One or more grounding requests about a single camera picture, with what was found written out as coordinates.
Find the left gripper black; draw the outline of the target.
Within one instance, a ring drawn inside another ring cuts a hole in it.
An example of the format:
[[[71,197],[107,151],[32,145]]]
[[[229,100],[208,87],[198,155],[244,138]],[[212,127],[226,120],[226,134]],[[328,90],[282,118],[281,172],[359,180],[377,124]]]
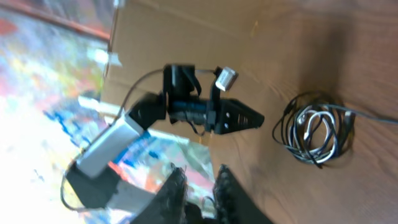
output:
[[[260,128],[264,115],[236,99],[207,100],[205,131],[228,134]]]

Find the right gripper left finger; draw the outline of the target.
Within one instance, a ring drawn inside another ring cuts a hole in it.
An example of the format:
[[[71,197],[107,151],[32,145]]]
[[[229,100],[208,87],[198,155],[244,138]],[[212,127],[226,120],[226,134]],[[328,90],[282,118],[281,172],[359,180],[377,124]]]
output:
[[[182,168],[175,168],[153,200],[130,224],[185,223],[187,177]]]

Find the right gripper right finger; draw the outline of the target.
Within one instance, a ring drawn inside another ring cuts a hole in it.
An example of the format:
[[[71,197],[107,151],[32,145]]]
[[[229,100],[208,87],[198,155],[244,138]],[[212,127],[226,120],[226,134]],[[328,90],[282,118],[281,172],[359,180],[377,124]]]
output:
[[[222,164],[213,187],[216,219],[221,224],[273,224],[257,207],[230,168]]]

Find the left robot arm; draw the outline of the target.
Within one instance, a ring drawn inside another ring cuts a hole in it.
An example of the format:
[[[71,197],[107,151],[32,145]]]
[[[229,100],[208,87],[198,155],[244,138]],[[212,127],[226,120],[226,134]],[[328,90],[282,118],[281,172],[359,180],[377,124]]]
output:
[[[155,194],[123,180],[109,164],[160,120],[203,126],[206,133],[218,135],[262,126],[264,115],[239,100],[220,97],[238,76],[234,70],[218,67],[212,71],[215,79],[207,100],[200,98],[194,65],[167,64],[160,72],[162,91],[147,93],[127,111],[119,110],[111,125],[68,166],[62,181],[71,185],[82,206],[69,205],[62,195],[66,208],[75,212],[115,208],[136,213],[153,201]]]

